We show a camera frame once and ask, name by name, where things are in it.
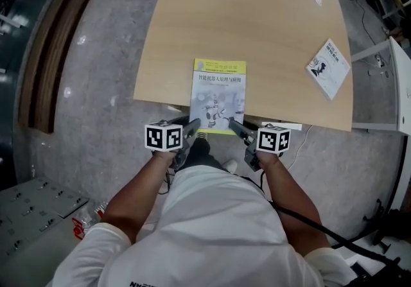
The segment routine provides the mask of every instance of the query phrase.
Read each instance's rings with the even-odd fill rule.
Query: black pants
[[[181,166],[179,171],[197,165],[206,165],[227,171],[212,155],[210,155],[210,144],[208,144],[207,140],[201,138],[195,139],[190,148],[190,152],[188,153],[186,162]]]

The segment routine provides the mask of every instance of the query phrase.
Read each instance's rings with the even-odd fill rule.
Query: black wire
[[[259,176],[259,188],[260,188],[261,190],[263,190],[263,176],[264,176],[264,174],[265,174],[265,171],[263,171],[263,172],[261,173],[261,175]]]
[[[390,56],[388,57],[388,63],[387,63],[387,61],[385,61],[385,59],[383,58],[383,57],[381,57],[382,59],[383,59],[383,61],[384,61],[384,63],[386,64],[386,65],[390,65],[390,63],[391,63],[391,54],[390,54]]]
[[[170,182],[170,174],[168,173],[168,169],[167,169],[167,172],[166,172],[166,180],[164,180],[164,181],[165,181],[165,183],[167,183],[167,191],[163,192],[163,193],[159,192],[159,195],[165,195],[170,191],[171,182]]]
[[[361,4],[358,2],[358,0],[356,0],[357,5],[362,9],[362,18],[361,18],[361,23],[362,23],[362,27],[364,28],[365,32],[367,33],[368,37],[370,37],[371,42],[374,43],[374,45],[376,45],[374,39],[372,39],[371,35],[369,34],[369,32],[367,31],[367,28],[365,27],[364,24],[364,17],[365,17],[365,8],[361,6]]]
[[[352,250],[353,252],[360,254],[362,256],[368,257],[370,259],[374,259],[376,261],[382,262],[385,265],[392,265],[392,264],[396,264],[398,261],[397,260],[392,260],[389,259],[383,255],[379,255],[377,253],[371,252],[370,250],[367,250],[365,248],[362,248],[360,246],[355,245],[354,243],[352,243],[349,240],[346,240],[345,238],[341,237],[339,234],[327,229],[325,226],[318,224],[317,222],[314,222],[312,220],[310,220],[309,218],[296,213],[290,209],[281,207],[280,205],[277,205],[275,202],[270,202],[271,206],[276,210],[276,211],[280,211],[283,212],[284,214],[287,214],[289,216],[292,216],[294,218],[296,218],[299,221],[302,221],[303,223],[309,225],[310,227],[313,227],[325,234],[327,234],[328,236],[332,237],[333,239],[335,239],[337,242],[339,242],[342,246],[345,246],[346,248],[348,248],[349,250]]]

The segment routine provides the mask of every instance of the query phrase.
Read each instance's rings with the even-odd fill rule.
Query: concrete floor
[[[90,1],[64,67],[55,133],[24,133],[29,144],[27,158],[37,176],[109,200],[151,157],[143,146],[144,124],[180,116],[166,105],[132,99],[156,1]],[[374,41],[383,40],[380,20],[364,1],[359,2],[365,7],[365,25]],[[371,46],[361,23],[362,9],[349,0],[340,0],[340,4],[351,52]],[[365,62],[353,65],[354,120],[383,122],[394,112],[390,100],[394,79],[391,74],[369,77],[369,67]],[[292,133],[291,149],[281,158],[286,167],[293,162],[308,127]],[[253,174],[243,161],[245,146],[240,139],[210,135],[209,142],[219,161],[235,158],[240,175],[258,180],[259,173]],[[353,237],[365,227],[362,218],[372,215],[376,199],[387,201],[401,145],[399,135],[313,127],[291,173],[315,202],[324,225]],[[24,165],[18,166],[19,178],[27,178],[21,169]],[[155,222],[164,197],[158,197],[150,222]]]

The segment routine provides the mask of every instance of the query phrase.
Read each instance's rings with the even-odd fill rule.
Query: book cover
[[[350,66],[331,39],[328,39],[306,67],[322,92],[332,100],[340,89]]]
[[[198,132],[231,134],[229,118],[244,120],[244,61],[194,60],[190,121],[200,118]]]

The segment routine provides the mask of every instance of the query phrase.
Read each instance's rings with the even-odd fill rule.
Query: textbook
[[[229,118],[244,120],[245,61],[194,60],[190,121],[200,118],[198,132],[231,134]]]

